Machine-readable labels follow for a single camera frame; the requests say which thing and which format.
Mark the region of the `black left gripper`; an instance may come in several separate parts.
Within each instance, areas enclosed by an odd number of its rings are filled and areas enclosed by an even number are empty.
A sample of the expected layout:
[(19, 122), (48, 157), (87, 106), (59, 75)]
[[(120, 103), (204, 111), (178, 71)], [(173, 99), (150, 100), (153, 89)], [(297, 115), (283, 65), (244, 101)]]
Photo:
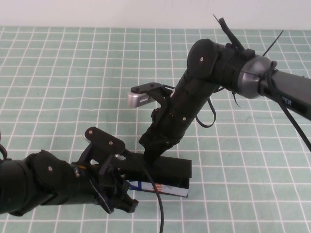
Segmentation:
[[(130, 172), (145, 172), (147, 163), (143, 153), (125, 150), (125, 157), (120, 161), (120, 169)], [(102, 172), (99, 167), (86, 167), (83, 169), (86, 176), (86, 188), (84, 190), (84, 203), (100, 206), (103, 210), (113, 213), (115, 209), (126, 213), (133, 213), (138, 200), (132, 199), (127, 191), (129, 183), (117, 172), (108, 168)]]

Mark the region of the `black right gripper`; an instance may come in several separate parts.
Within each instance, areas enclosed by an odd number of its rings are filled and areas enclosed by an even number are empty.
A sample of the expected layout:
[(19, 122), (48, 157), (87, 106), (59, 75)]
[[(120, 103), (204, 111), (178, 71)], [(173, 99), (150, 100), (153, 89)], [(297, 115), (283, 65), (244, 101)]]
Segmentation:
[(145, 160), (151, 164), (178, 144), (196, 116), (195, 106), (161, 106), (154, 109), (152, 123), (139, 140), (144, 147)]

